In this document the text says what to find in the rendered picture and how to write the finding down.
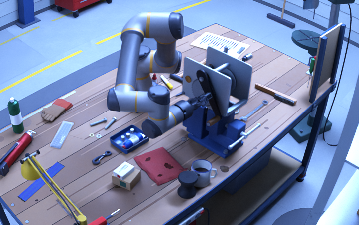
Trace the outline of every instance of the black carabiner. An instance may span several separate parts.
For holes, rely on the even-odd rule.
[[[110,151],[106,151],[103,155],[97,156],[96,158],[94,158],[94,159],[92,160],[93,165],[99,164],[99,163],[100,163],[100,160],[101,160],[104,156],[109,156],[109,155],[111,155],[111,152],[110,152]]]

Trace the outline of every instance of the red screwdriver handle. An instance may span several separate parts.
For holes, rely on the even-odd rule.
[[[17,141],[18,146],[4,159],[4,162],[7,163],[8,167],[11,167],[11,165],[31,142],[32,137],[28,133],[23,134],[23,136]]]

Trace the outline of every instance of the red tool cabinet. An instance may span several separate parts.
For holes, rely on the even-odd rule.
[[[87,7],[90,4],[96,3],[100,0],[55,0],[57,11],[61,12],[64,8],[73,12],[73,16],[77,18],[79,16],[78,10]]]

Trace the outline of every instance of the mug handle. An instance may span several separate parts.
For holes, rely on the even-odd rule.
[[[215,171],[214,176],[210,176],[210,178],[215,178],[218,174],[217,169],[211,169],[211,171]]]

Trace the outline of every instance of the wooden tabletop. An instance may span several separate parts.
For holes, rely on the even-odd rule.
[[[244,140],[244,145],[234,154],[226,159],[213,154],[190,140],[186,128],[181,124],[129,154],[116,149],[110,144],[109,137],[131,124],[140,128],[147,119],[147,114],[107,109],[107,92],[114,87],[116,80],[117,70],[114,69],[75,89],[65,99],[74,106],[54,122],[44,121],[39,113],[27,118],[24,121],[25,130],[35,130],[37,134],[20,159],[25,153],[33,153],[39,149],[41,154],[36,158],[45,169],[56,162],[63,164],[65,167],[53,179],[87,216],[89,223],[116,209],[120,209],[120,213],[108,220],[112,225],[163,224],[177,215],[251,159],[311,105],[308,101],[308,76],[305,74],[309,69],[307,65],[217,24],[178,40],[177,50],[182,52],[183,58],[190,57],[198,61],[206,58],[206,50],[190,45],[206,31],[247,43],[250,48],[244,54],[253,53],[253,58],[248,61],[253,66],[249,101],[235,118],[248,114],[262,100],[269,102],[248,119],[247,131],[257,122],[262,126]],[[176,97],[182,91],[181,84],[173,80],[171,83],[174,86],[170,91],[171,104],[187,99],[185,95]],[[273,96],[254,88],[255,83],[292,96],[297,99],[297,104],[290,106],[281,103]],[[318,89],[317,97],[330,85],[329,82],[323,84]],[[118,120],[108,130],[104,130],[102,124],[89,126],[89,123],[104,117],[110,121],[113,116]],[[73,122],[74,126],[61,149],[51,148],[50,142],[62,121]],[[101,134],[102,137],[89,137],[90,133]],[[0,134],[0,158],[21,136],[22,134],[14,134],[11,129]],[[177,194],[180,186],[177,179],[157,186],[143,170],[141,180],[132,191],[112,184],[113,170],[121,163],[127,161],[140,169],[133,158],[160,147],[164,147],[185,168],[190,169],[191,163],[196,159],[207,159],[212,162],[213,168],[225,165],[229,167],[229,172],[219,170],[209,186],[198,189],[196,196],[187,200]],[[93,165],[92,159],[106,150],[111,151],[112,155],[104,158],[99,165]],[[43,186],[26,202],[19,199],[18,195],[32,183],[33,181],[26,181],[21,176],[19,162],[11,166],[7,176],[0,175],[0,196],[23,224],[26,224],[25,220],[34,225],[66,225],[74,222],[57,204],[56,197],[47,186]]]

